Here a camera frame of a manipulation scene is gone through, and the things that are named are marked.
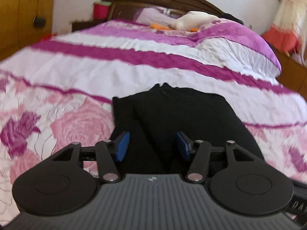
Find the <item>dark wooden nightstand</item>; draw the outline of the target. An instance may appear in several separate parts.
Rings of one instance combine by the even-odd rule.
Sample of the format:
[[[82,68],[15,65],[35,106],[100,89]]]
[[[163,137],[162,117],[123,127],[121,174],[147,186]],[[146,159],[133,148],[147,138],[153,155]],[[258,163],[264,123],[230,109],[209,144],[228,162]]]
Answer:
[[[92,28],[101,23],[104,23],[106,20],[89,20],[89,21],[73,21],[72,22],[72,32],[81,31],[84,29]]]

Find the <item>pink purple floral bedspread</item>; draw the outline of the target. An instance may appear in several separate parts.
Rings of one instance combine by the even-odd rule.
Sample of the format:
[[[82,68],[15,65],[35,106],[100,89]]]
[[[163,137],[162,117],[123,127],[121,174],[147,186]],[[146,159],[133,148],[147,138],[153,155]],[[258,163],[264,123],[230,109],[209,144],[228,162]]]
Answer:
[[[1,224],[19,211],[12,184],[71,142],[108,138],[113,97],[155,84],[219,94],[247,126],[265,160],[306,182],[306,101],[277,81],[203,62],[187,39],[111,20],[25,47],[1,62]]]

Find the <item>white plush toy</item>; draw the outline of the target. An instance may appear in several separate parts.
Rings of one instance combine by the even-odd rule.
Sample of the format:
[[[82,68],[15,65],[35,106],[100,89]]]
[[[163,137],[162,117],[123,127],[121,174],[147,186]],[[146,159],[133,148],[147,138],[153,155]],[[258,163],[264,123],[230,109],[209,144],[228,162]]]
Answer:
[[[168,27],[173,30],[191,31],[218,19],[219,17],[206,12],[189,11],[182,17],[172,21]]]

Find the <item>red plastic bucket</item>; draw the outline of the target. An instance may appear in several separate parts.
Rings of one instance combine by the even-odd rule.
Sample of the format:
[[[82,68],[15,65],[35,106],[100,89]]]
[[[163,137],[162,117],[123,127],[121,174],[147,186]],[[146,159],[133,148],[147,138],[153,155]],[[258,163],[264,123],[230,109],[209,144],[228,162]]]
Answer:
[[[111,2],[95,2],[93,3],[93,19],[104,20],[108,17]]]

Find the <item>small black bag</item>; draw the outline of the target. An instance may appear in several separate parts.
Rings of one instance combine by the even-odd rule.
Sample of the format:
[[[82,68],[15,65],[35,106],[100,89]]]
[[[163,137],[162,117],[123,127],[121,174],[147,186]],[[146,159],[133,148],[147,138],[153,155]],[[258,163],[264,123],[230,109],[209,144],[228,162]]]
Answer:
[[[35,17],[33,19],[33,26],[37,29],[44,28],[46,26],[46,19],[42,17]]]

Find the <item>orange plush toy part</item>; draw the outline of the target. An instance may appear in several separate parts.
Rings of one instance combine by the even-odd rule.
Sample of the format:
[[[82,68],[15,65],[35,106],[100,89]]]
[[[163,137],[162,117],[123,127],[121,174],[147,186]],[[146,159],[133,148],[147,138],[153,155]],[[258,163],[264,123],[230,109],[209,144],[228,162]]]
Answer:
[[[154,29],[154,30],[172,31],[172,29],[169,28],[168,26],[163,26],[163,25],[158,24],[158,23],[152,23],[149,27],[150,27],[151,29]]]

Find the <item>black knit cardigan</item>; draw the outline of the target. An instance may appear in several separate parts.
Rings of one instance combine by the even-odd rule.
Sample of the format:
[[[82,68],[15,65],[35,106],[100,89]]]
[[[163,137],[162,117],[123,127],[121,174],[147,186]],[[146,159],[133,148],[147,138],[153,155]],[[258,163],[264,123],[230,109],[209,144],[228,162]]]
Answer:
[[[124,131],[130,140],[118,170],[136,174],[181,173],[188,161],[177,137],[222,147],[228,140],[263,157],[256,140],[223,96],[191,88],[154,85],[148,91],[112,99],[115,128],[111,139]]]

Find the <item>wooden side cabinet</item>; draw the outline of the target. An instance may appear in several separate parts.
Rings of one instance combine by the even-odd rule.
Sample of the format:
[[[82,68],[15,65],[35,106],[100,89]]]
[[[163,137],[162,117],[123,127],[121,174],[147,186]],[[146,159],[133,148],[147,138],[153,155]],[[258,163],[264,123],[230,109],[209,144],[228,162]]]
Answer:
[[[276,78],[284,87],[300,94],[306,100],[306,67],[290,55],[280,52],[269,44],[281,64],[281,73]]]

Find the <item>red cloth on floor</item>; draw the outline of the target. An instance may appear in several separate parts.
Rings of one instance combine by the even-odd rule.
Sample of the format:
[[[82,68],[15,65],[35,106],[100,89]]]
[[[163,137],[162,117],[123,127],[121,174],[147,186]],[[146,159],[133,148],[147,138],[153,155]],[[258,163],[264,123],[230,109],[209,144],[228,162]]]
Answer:
[[[57,34],[49,34],[49,35],[45,35],[40,39],[40,42],[46,41],[51,39],[52,37],[57,36]]]

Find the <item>lilac ruffled pillow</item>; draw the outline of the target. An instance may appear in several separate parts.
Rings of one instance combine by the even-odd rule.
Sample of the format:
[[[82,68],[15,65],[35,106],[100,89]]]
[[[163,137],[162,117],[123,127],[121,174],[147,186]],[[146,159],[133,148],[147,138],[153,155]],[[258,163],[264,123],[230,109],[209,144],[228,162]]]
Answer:
[[[183,15],[185,15],[185,12],[180,12],[175,9],[146,7],[138,10],[133,21],[143,25],[156,23],[161,26],[170,27],[176,19]]]

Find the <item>black garment behind pillows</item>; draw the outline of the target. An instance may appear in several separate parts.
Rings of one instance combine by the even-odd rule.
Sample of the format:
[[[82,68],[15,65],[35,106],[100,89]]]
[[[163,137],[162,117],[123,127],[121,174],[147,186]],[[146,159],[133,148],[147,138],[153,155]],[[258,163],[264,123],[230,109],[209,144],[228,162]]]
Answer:
[[[234,22],[239,23],[241,25],[244,25],[244,22],[242,20],[240,20],[240,19],[238,19],[238,18],[236,18],[233,15],[228,14],[228,13],[221,14],[220,18],[231,20],[231,21],[234,21]]]

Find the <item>dark wooden headboard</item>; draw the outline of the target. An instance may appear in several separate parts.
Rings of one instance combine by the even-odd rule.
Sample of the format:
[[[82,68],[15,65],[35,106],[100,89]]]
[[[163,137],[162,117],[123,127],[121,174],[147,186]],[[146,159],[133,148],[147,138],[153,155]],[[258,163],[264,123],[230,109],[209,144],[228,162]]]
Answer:
[[[206,0],[102,0],[111,2],[108,12],[108,20],[122,19],[132,21],[135,14],[141,8],[169,8],[182,12],[202,11],[220,17],[225,13]]]

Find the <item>folded purple white quilt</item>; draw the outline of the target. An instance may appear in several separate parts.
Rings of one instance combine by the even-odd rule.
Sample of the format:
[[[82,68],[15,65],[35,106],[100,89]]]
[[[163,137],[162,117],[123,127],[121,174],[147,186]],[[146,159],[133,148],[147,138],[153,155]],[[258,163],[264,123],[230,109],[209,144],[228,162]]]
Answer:
[[[187,39],[201,52],[206,64],[227,67],[262,80],[274,79],[281,73],[281,64],[268,43],[237,22],[214,20]]]

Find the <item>wooden wardrobe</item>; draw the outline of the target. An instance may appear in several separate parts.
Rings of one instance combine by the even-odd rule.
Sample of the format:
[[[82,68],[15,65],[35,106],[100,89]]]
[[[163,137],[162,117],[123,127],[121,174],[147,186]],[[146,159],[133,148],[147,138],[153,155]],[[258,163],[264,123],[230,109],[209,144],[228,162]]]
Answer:
[[[52,33],[54,0],[1,0],[1,60]],[[46,19],[37,29],[33,19]]]

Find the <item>white and coral curtain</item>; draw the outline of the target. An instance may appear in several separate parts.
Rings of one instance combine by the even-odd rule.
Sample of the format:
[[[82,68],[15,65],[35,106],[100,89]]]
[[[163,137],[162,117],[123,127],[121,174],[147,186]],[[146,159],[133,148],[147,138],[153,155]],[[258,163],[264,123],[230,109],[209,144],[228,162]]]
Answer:
[[[306,66],[306,0],[281,0],[270,29],[262,37]]]

